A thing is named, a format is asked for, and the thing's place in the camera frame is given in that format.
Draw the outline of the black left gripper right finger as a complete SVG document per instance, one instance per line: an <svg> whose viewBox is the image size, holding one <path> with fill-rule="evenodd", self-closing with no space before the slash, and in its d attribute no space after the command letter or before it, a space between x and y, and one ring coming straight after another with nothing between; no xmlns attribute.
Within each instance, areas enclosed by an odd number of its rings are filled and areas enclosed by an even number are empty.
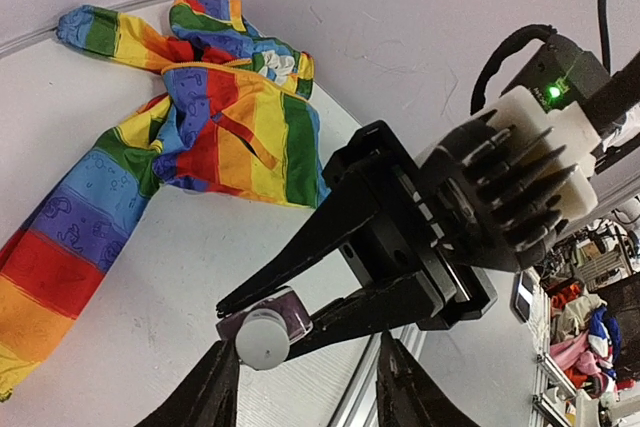
<svg viewBox="0 0 640 427"><path fill-rule="evenodd" d="M478 427L389 331L381 334L376 401L379 426Z"/></svg>

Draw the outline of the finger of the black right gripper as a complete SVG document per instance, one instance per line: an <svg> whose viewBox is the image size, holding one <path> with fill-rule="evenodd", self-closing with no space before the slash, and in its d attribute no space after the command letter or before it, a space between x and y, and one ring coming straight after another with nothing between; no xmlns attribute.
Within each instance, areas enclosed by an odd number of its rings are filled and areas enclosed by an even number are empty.
<svg viewBox="0 0 640 427"><path fill-rule="evenodd" d="M249 307L346 244L354 252L349 265L361 285L369 287L384 279L385 264L379 253L361 250L373 245L362 233L371 231L369 225L382 211L379 188L384 178L382 161L352 165L282 251L218 302L217 317Z"/></svg>
<svg viewBox="0 0 640 427"><path fill-rule="evenodd" d="M287 359L429 319L446 302L422 271L361 288L315 312L311 333L291 347Z"/></svg>

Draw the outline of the purple nail polish bottle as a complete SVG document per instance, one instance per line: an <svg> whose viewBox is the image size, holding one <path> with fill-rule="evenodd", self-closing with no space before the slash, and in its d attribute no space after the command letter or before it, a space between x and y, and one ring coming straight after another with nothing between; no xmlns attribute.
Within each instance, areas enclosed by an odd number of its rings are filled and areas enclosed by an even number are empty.
<svg viewBox="0 0 640 427"><path fill-rule="evenodd" d="M217 333L222 340L233 339L243 324L259 317L278 322L286 330L291 344L308 335L313 328L311 317L298 294L291 287L284 286L270 296L220 320L216 324Z"/></svg>

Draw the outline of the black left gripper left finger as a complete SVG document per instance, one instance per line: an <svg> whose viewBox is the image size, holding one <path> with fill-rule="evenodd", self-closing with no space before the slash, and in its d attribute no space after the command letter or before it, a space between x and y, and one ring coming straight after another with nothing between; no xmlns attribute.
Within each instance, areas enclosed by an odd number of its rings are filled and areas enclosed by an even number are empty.
<svg viewBox="0 0 640 427"><path fill-rule="evenodd" d="M233 427L240 363L232 341L217 341L153 412L135 427Z"/></svg>

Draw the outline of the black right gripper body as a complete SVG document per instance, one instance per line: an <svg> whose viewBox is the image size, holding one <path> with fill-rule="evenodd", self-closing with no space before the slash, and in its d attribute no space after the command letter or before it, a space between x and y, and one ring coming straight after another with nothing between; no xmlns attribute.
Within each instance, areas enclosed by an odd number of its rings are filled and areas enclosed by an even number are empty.
<svg viewBox="0 0 640 427"><path fill-rule="evenodd" d="M433 317L416 322L420 329L447 330L460 321L481 318L495 304L497 292L483 270L457 266L435 247L435 220L415 186L418 168L385 122L358 129L331 156L325 169L331 192L344 173L360 161L385 163L385 178L379 188L382 211L369 225L371 231L362 233L373 245L361 250L377 251L385 264L385 278L372 286L422 271L447 302ZM348 264L355 258L348 244L339 250Z"/></svg>

